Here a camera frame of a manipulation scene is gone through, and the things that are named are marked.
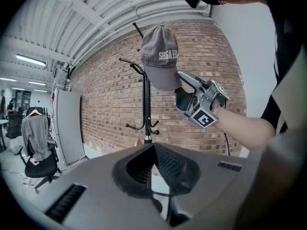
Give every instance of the fluorescent light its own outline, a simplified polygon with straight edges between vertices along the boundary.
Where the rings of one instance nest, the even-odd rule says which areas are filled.
[[[47,92],[46,90],[34,90],[34,91],[38,91],[38,92]]]
[[[27,62],[31,62],[31,63],[37,64],[37,65],[40,65],[40,66],[43,66],[43,67],[46,66],[45,62],[37,60],[37,59],[30,58],[30,57],[27,57],[27,56],[22,56],[22,55],[17,54],[16,58],[20,59],[20,60],[24,60],[24,61],[27,61]]]
[[[1,80],[6,80],[6,81],[13,81],[13,82],[16,82],[15,79],[6,79],[6,78],[0,78]]]
[[[37,84],[37,85],[43,85],[43,86],[46,86],[45,83],[41,83],[41,82],[32,82],[32,81],[29,81],[29,83],[33,83],[33,84]]]

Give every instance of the coat rack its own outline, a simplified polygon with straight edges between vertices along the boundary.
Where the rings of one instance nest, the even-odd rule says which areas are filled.
[[[136,30],[139,32],[139,34],[141,35],[141,38],[143,38],[143,34],[140,31],[140,29],[138,28],[137,24],[134,22],[133,25],[135,26]],[[150,92],[150,81],[147,77],[146,72],[136,63],[126,60],[126,59],[122,59],[119,58],[120,61],[124,61],[130,64],[130,67],[132,67],[138,74],[143,76],[142,80],[139,80],[139,82],[143,82],[143,125],[140,128],[131,126],[129,124],[126,124],[126,127],[132,128],[134,130],[141,130],[145,127],[145,138],[144,138],[144,143],[148,144],[148,143],[152,143],[153,139],[151,134],[155,134],[155,135],[159,135],[160,131],[156,130],[156,131],[152,131],[152,128],[154,128],[159,121],[156,121],[154,123],[154,125],[152,125],[151,121],[151,92]]]

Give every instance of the gray baseball cap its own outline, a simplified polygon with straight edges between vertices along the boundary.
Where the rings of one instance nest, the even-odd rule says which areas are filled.
[[[161,91],[181,87],[177,74],[178,44],[172,31],[160,25],[149,29],[141,45],[141,61],[152,85]]]

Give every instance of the office chair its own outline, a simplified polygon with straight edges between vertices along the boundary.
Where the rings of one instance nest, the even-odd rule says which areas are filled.
[[[22,114],[11,114],[9,115],[8,129],[6,137],[9,139],[14,139],[21,136],[21,124],[23,121]]]
[[[24,160],[22,156],[22,149],[23,149],[22,147],[18,151],[18,155],[20,156],[20,158],[25,164],[25,170],[24,170],[25,175],[30,178],[44,177],[44,179],[34,187],[35,192],[37,194],[39,193],[37,189],[40,186],[42,186],[46,182],[51,183],[52,180],[56,180],[59,178],[58,176],[54,175],[56,172],[59,172],[60,174],[62,173],[62,171],[58,168],[58,165],[57,165],[57,162],[59,162],[59,158],[58,158],[58,155],[55,149],[56,146],[57,146],[56,144],[49,143],[51,155],[48,158],[44,159],[43,161],[39,161],[38,165],[32,164],[30,160],[28,160],[27,162]],[[32,153],[33,149],[32,149],[32,145],[30,142],[28,143],[27,151],[31,158],[33,156],[33,153]]]
[[[23,112],[24,112],[24,109],[23,109],[22,107],[20,107],[20,108],[18,109],[17,114],[23,114]]]

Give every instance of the black vent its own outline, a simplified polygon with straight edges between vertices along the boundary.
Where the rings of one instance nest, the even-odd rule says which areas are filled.
[[[240,172],[242,166],[237,164],[231,164],[227,162],[220,162],[217,166],[222,167],[224,169],[228,169],[235,172]]]
[[[61,223],[85,190],[84,186],[72,185],[47,211],[46,215]]]
[[[151,198],[151,170],[156,165],[170,188],[169,195],[187,194],[200,177],[198,164],[159,143],[145,144],[143,149],[119,160],[112,170],[116,185],[134,197]]]

